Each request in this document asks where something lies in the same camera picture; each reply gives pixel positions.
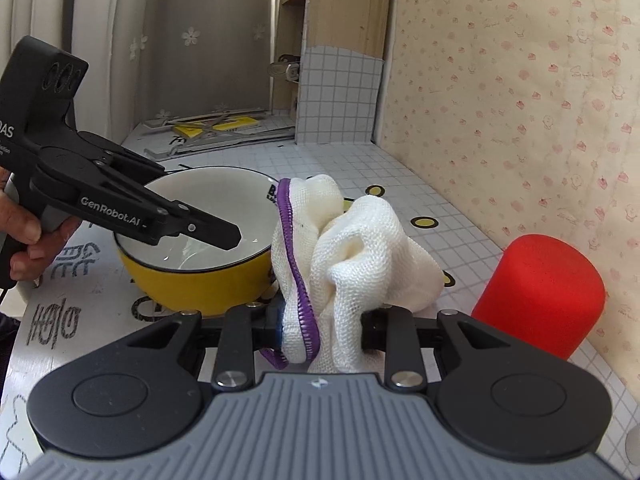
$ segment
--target purple trim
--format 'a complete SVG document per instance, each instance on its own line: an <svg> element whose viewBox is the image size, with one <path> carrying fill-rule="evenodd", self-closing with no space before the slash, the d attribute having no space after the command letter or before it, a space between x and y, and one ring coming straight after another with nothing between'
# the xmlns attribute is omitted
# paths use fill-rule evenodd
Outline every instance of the purple trim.
<svg viewBox="0 0 640 480"><path fill-rule="evenodd" d="M284 354L280 350L271 350L271 348L263 348L260 350L260 354L262 357L267 359L270 362L271 366L273 366L276 370L284 370L289 364L287 358L284 357Z"/></svg>
<svg viewBox="0 0 640 480"><path fill-rule="evenodd" d="M318 330L318 323L316 322L311 301L309 301L309 295L306 293L305 282L302 279L302 275L300 275L293 253L293 208L289 199L290 183L291 180L288 178L280 180L276 192L276 204L278 205L280 221L282 222L282 235L289 268L298 289L298 320L300 322L302 340L305 344L306 360L311 362L316 358L320 350L320 331Z"/></svg>

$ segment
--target gray ribbed panel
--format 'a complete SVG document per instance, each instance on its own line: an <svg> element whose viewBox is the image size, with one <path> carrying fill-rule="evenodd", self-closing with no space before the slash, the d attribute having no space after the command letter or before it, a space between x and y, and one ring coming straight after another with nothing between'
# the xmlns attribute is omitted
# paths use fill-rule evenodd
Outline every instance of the gray ribbed panel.
<svg viewBox="0 0 640 480"><path fill-rule="evenodd" d="M48 452L18 480L617 480L595 455L522 465L461 444L418 397L373 375L267 374L215 397L193 430L148 455L87 462Z"/></svg>

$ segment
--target finger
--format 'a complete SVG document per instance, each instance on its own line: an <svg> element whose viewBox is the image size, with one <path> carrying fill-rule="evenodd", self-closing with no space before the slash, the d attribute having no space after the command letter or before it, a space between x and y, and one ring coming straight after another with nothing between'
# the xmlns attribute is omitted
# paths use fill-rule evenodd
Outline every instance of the finger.
<svg viewBox="0 0 640 480"><path fill-rule="evenodd" d="M62 237L65 239L65 243L69 241L69 238L78 230L78 228L82 225L82 220L76 218L75 216L71 216L67 218L62 225L59 227L60 233Z"/></svg>
<svg viewBox="0 0 640 480"><path fill-rule="evenodd" d="M66 240L62 231L44 233L38 243L27 247L27 254L31 260L52 259L60 254L65 247Z"/></svg>
<svg viewBox="0 0 640 480"><path fill-rule="evenodd" d="M5 168L0 168L0 189L4 189L4 186L6 186L10 176L11 171L6 170Z"/></svg>
<svg viewBox="0 0 640 480"><path fill-rule="evenodd" d="M11 279L16 282L37 280L54 259L55 256L32 260L26 252L15 253L11 258Z"/></svg>
<svg viewBox="0 0 640 480"><path fill-rule="evenodd" d="M41 229L38 219L0 192L0 232L23 244L34 244L40 239Z"/></svg>
<svg viewBox="0 0 640 480"><path fill-rule="evenodd" d="M65 247L69 238L80 227L82 220L75 217L67 218L57 231L45 233L42 235L38 243L27 247L27 254L32 260L40 258L55 258Z"/></svg>

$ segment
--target white cloth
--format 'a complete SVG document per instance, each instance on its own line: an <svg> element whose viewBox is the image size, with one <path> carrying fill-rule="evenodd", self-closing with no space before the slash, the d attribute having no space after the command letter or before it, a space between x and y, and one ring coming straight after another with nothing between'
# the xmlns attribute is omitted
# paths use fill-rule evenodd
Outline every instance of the white cloth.
<svg viewBox="0 0 640 480"><path fill-rule="evenodd" d="M320 335L309 372L382 371L382 355L365 354L360 346L362 313L385 304L424 309L444 287L442 270L404 233L393 208L381 198L361 197L343 213L337 185L319 175L292 179L289 201L293 253ZM282 352L290 362L304 362L308 345L299 324L300 288L286 255L282 222L271 257L286 300Z"/></svg>

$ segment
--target yellow object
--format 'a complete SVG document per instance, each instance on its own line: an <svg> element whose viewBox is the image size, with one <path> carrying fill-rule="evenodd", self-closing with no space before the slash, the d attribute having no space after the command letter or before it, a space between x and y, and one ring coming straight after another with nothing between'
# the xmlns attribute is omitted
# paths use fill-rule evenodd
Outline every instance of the yellow object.
<svg viewBox="0 0 640 480"><path fill-rule="evenodd" d="M229 130L238 130L240 128L249 128L251 126L257 126L260 121L247 116L234 117L225 121L224 123L216 124L212 126L212 130L219 132L228 132Z"/></svg>
<svg viewBox="0 0 640 480"><path fill-rule="evenodd" d="M202 128L190 128L189 126L174 126L174 132L185 137L192 138L199 136L204 130Z"/></svg>
<svg viewBox="0 0 640 480"><path fill-rule="evenodd" d="M120 244L118 249L136 285L171 310L195 309L203 316L218 316L234 305L255 301L271 285L270 250L227 268L175 272L144 266L124 253Z"/></svg>
<svg viewBox="0 0 640 480"><path fill-rule="evenodd" d="M258 171L228 166L179 171L150 182L146 187L167 200L238 225L242 239L223 251L184 234L164 236L155 246L115 234L125 268L141 290L171 310L218 316L255 301L272 281L277 184Z"/></svg>
<svg viewBox="0 0 640 480"><path fill-rule="evenodd" d="M259 123L260 121L248 116L233 117L224 121L223 123L212 126L211 129L219 132L230 132L234 130L241 130L243 128L251 128L252 126L257 126ZM207 125L204 123L197 124L202 124L203 128L207 127ZM204 131L203 128L194 128L192 126L174 126L174 132L191 139L193 137L199 136Z"/></svg>

